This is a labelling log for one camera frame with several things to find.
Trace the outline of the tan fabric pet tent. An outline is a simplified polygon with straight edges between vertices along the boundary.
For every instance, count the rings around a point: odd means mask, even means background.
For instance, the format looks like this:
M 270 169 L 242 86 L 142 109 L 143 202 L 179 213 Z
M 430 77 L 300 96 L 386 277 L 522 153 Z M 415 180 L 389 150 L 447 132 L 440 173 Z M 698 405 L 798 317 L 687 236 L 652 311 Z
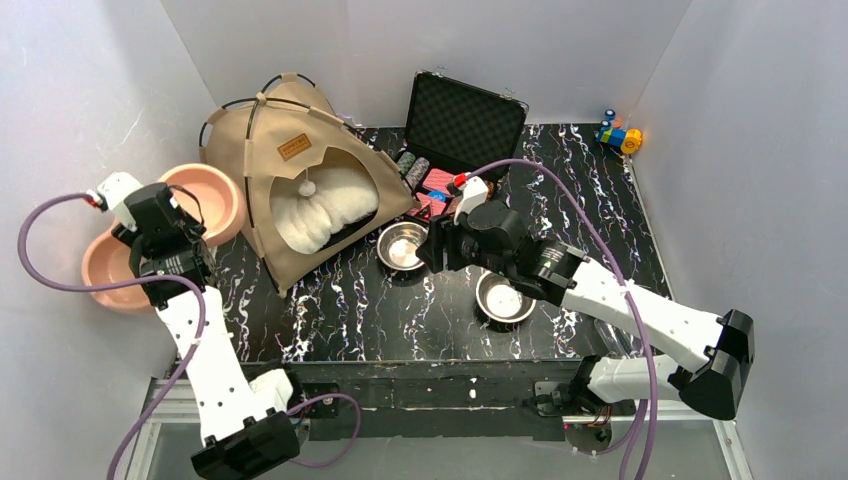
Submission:
M 280 296 L 415 203 L 394 160 L 298 73 L 222 105 L 201 129 L 199 153 L 243 192 L 242 233 Z

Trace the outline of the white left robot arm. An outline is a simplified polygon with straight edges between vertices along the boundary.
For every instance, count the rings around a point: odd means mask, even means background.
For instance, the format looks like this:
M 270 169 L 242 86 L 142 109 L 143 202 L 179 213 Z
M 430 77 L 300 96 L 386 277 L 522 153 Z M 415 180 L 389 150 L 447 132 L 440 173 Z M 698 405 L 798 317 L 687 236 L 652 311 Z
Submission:
M 300 453 L 286 414 L 294 393 L 282 368 L 248 380 L 237 359 L 214 278 L 205 225 L 184 210 L 171 188 L 103 186 L 119 221 L 113 236 L 130 248 L 130 269 L 167 327 L 198 408 L 203 447 L 193 454 L 203 479 L 253 479 Z

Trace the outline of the steel pet bowl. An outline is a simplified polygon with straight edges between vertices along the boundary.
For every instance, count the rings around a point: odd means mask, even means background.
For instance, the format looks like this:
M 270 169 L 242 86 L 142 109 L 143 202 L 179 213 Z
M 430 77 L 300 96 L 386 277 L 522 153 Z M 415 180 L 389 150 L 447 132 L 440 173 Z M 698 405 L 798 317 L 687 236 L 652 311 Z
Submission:
M 516 324 L 527 319 L 536 307 L 536 301 L 514 289 L 505 277 L 494 272 L 484 272 L 475 287 L 476 303 L 490 320 L 502 324 Z
M 417 249 L 427 238 L 428 230 L 415 222 L 401 221 L 385 228 L 377 241 L 377 256 L 382 264 L 396 271 L 413 271 L 424 265 Z

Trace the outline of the white fluffy cushion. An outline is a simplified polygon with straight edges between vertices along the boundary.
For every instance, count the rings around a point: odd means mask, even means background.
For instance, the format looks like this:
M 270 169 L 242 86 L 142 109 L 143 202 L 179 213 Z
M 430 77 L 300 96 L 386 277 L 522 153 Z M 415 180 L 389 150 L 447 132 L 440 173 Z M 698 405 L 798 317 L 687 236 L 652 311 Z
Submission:
M 316 184 L 308 198 L 298 194 L 304 180 Z M 371 177 L 351 167 L 313 168 L 294 180 L 277 178 L 270 193 L 274 225 L 284 242 L 301 254 L 324 248 L 332 235 L 376 212 L 379 195 Z

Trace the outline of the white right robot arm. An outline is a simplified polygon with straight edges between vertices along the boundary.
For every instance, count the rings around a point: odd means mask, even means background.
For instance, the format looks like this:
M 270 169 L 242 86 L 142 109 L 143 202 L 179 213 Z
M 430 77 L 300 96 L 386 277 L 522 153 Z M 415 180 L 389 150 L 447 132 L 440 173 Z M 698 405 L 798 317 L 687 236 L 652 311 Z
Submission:
M 530 233 L 501 201 L 456 218 L 434 217 L 417 257 L 434 273 L 469 265 L 503 278 L 525 297 L 586 314 L 658 349 L 648 362 L 590 356 L 555 403 L 595 411 L 624 400 L 681 401 L 718 420 L 735 419 L 755 357 L 753 319 L 732 309 L 719 316 L 657 295 L 614 273 L 585 252 Z

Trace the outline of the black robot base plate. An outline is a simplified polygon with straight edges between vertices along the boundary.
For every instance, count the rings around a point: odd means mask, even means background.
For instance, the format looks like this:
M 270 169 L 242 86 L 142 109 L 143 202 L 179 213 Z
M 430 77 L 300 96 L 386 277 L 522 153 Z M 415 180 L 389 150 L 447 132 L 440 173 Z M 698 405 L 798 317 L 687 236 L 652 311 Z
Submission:
M 567 384 L 580 363 L 548 360 L 268 362 L 282 367 L 298 400 L 340 392 L 362 409 L 360 437 L 529 437 L 561 441 L 563 423 L 532 405 L 541 385 Z

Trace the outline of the pink double bowl holder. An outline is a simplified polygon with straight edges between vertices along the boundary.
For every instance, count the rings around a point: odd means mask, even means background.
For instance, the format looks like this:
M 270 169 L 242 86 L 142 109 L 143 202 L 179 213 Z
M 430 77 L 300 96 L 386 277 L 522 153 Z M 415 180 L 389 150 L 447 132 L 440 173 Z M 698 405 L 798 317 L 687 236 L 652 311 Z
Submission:
M 147 185 L 116 172 L 87 195 L 91 206 L 115 219 L 86 250 L 82 279 L 87 286 L 117 284 L 91 296 L 119 313 L 166 308 L 189 290 L 172 276 L 199 287 L 213 284 L 212 248 L 234 238 L 247 217 L 235 182 L 200 163 L 171 169 Z

